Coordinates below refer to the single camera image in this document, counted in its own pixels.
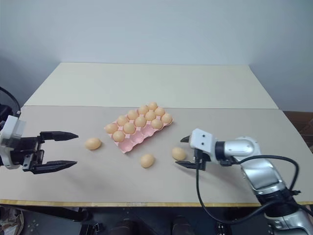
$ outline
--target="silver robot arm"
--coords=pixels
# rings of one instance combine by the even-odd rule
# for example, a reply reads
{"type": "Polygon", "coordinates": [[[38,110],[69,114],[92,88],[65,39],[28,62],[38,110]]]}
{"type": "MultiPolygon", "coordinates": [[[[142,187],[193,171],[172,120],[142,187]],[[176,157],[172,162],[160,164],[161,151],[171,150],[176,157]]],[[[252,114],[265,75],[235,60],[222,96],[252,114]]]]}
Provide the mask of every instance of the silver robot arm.
{"type": "MultiPolygon", "coordinates": [[[[212,134],[195,129],[192,134],[181,140],[189,142],[197,154],[204,153],[200,158],[201,169],[205,162],[214,162],[230,166],[234,160],[240,162],[248,157],[261,155],[258,142],[250,137],[239,137],[232,141],[217,141],[212,134]]],[[[190,162],[177,162],[187,168],[195,168],[190,162]]],[[[286,200],[295,202],[290,190],[280,176],[275,166],[267,159],[253,159],[240,164],[244,177],[250,183],[253,193],[261,205],[271,200],[286,200]]],[[[301,209],[288,204],[273,205],[265,210],[270,234],[313,235],[313,224],[308,215],[301,209]]]]}

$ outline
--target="egg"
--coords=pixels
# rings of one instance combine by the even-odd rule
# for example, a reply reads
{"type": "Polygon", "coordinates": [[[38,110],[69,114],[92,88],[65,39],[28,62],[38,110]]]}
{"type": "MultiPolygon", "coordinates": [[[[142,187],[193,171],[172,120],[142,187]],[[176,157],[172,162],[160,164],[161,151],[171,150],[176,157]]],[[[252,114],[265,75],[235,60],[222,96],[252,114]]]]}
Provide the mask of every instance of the egg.
{"type": "Polygon", "coordinates": [[[152,121],[153,119],[156,118],[156,114],[153,110],[149,110],[146,115],[145,115],[145,118],[147,121],[152,121]]]}
{"type": "Polygon", "coordinates": [[[139,109],[138,109],[138,113],[139,114],[146,114],[149,111],[147,105],[142,105],[139,109]]]}
{"type": "Polygon", "coordinates": [[[117,124],[119,126],[124,126],[126,122],[129,122],[129,119],[124,115],[119,116],[117,119],[117,124]]]}
{"type": "Polygon", "coordinates": [[[135,133],[136,131],[136,127],[134,124],[132,123],[129,123],[129,122],[126,122],[124,127],[123,127],[123,131],[126,133],[126,134],[133,134],[135,133]]]}
{"type": "Polygon", "coordinates": [[[152,110],[157,109],[157,103],[151,102],[150,104],[148,104],[148,109],[152,109],[152,110]]]}
{"type": "Polygon", "coordinates": [[[143,168],[151,167],[155,163],[155,158],[152,154],[145,154],[140,158],[140,164],[143,168]]]}
{"type": "Polygon", "coordinates": [[[138,127],[144,127],[146,125],[146,119],[143,116],[137,117],[135,120],[135,125],[138,127]]]}
{"type": "Polygon", "coordinates": [[[89,150],[97,149],[101,146],[101,140],[98,138],[90,138],[86,140],[85,147],[89,150]]]}
{"type": "Polygon", "coordinates": [[[127,117],[129,120],[135,120],[138,116],[139,114],[137,113],[136,110],[129,110],[127,113],[127,117]]]}
{"type": "Polygon", "coordinates": [[[155,110],[155,114],[157,116],[163,116],[165,114],[165,110],[162,107],[157,107],[157,109],[155,110]]]}
{"type": "Polygon", "coordinates": [[[163,121],[163,123],[171,123],[173,118],[172,115],[166,113],[162,116],[161,120],[163,121]]]}
{"type": "Polygon", "coordinates": [[[113,134],[115,131],[118,130],[118,126],[115,123],[111,123],[106,125],[104,128],[108,134],[113,134]]]}
{"type": "Polygon", "coordinates": [[[122,131],[115,131],[112,137],[115,142],[122,142],[125,139],[125,134],[122,131]]]}
{"type": "Polygon", "coordinates": [[[152,120],[151,125],[155,129],[160,129],[161,127],[163,127],[163,122],[159,119],[154,119],[152,120]]]}
{"type": "Polygon", "coordinates": [[[186,152],[182,148],[175,147],[172,149],[172,157],[178,161],[182,161],[186,158],[186,152]]]}

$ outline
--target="egg carton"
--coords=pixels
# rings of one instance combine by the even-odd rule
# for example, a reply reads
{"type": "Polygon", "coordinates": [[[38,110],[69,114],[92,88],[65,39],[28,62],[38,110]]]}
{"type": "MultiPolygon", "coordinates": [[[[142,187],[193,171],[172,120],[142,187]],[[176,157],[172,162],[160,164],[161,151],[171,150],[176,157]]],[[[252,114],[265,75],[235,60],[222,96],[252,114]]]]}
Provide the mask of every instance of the egg carton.
{"type": "MultiPolygon", "coordinates": [[[[156,116],[155,119],[159,119],[161,120],[161,116],[156,116]]],[[[134,124],[135,120],[129,120],[129,123],[133,123],[134,124]]],[[[121,151],[123,153],[127,153],[129,151],[131,151],[133,149],[133,147],[137,144],[142,143],[146,138],[151,137],[155,132],[162,130],[165,126],[168,126],[170,124],[172,124],[173,119],[170,123],[163,123],[163,126],[160,129],[155,129],[152,127],[151,125],[152,121],[148,121],[146,122],[146,125],[144,127],[136,127],[136,131],[133,134],[125,134],[125,139],[122,142],[116,142],[113,139],[113,134],[108,134],[111,139],[114,141],[114,143],[116,144],[117,147],[119,147],[121,149],[121,151]]],[[[118,131],[123,131],[123,126],[119,126],[118,125],[118,131]]]]}

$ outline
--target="white wall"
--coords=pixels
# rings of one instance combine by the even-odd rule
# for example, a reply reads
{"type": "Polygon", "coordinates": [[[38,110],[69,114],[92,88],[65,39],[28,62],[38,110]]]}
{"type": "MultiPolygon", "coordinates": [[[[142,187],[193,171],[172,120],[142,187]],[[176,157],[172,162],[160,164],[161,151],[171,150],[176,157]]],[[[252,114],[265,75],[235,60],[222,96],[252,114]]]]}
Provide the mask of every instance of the white wall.
{"type": "Polygon", "coordinates": [[[311,0],[0,0],[0,83],[21,103],[59,62],[250,64],[313,111],[311,0]]]}

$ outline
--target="wooden table edge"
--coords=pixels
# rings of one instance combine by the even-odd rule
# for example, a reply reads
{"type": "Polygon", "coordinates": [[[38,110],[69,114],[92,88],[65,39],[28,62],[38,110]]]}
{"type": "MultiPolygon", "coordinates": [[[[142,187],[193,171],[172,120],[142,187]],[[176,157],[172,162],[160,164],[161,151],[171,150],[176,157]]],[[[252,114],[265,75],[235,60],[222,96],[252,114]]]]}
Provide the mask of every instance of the wooden table edge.
{"type": "MultiPolygon", "coordinates": [[[[298,202],[311,205],[313,201],[298,202]]],[[[46,202],[0,199],[0,204],[43,207],[200,207],[194,202],[46,202]]],[[[259,203],[205,203],[207,207],[259,207],[259,203]]]]}

